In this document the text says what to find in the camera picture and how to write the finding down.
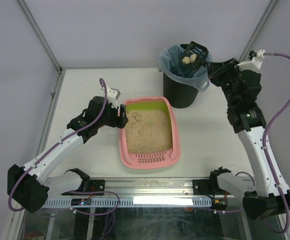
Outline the pink litter box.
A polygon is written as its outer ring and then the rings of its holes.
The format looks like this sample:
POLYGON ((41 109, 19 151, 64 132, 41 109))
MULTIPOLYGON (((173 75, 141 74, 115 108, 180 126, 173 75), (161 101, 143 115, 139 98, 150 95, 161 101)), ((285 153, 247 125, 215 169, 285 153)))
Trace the pink litter box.
POLYGON ((173 142, 172 147, 164 151, 130 153, 127 149, 125 129, 119 129, 119 150, 124 165, 131 169, 149 170, 164 168, 175 164, 180 159, 181 146, 176 118, 169 101, 163 96, 146 96, 127 99, 123 104, 126 106, 127 112, 131 110, 163 110, 169 116, 168 123, 172 131, 173 142))

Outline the black litter scoop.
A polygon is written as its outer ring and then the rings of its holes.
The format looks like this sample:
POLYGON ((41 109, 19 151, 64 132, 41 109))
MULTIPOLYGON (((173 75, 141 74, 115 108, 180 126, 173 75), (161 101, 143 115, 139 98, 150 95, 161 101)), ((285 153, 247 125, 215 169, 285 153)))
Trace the black litter scoop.
POLYGON ((205 62, 209 51, 194 41, 189 44, 181 44, 181 53, 179 54, 179 63, 191 71, 197 71, 205 62))

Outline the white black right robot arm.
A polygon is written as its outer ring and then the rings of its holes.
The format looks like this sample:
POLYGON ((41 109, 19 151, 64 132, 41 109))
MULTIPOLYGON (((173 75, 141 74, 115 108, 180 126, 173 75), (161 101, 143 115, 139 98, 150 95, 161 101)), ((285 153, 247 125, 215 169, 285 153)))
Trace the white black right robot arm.
POLYGON ((226 169, 210 173, 209 189, 227 191, 243 205, 252 219, 285 214, 290 210, 290 188, 275 161, 268 138, 268 124, 256 104, 261 74, 242 66, 235 58, 205 64, 208 78, 227 100, 227 118, 247 153, 255 184, 247 184, 226 169))

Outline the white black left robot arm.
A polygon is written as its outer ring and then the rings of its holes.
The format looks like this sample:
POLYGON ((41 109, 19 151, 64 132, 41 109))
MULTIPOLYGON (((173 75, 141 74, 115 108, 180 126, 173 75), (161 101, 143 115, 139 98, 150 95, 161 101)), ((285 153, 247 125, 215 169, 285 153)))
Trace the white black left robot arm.
POLYGON ((75 149, 84 145, 101 127, 123 129, 128 122, 126 106, 114 106, 107 98, 95 96, 80 115, 73 118, 60 137, 40 155, 23 166, 14 164, 7 171, 8 207, 15 201, 30 213, 38 211, 52 197, 69 192, 83 194, 90 177, 78 168, 63 175, 50 174, 75 149))

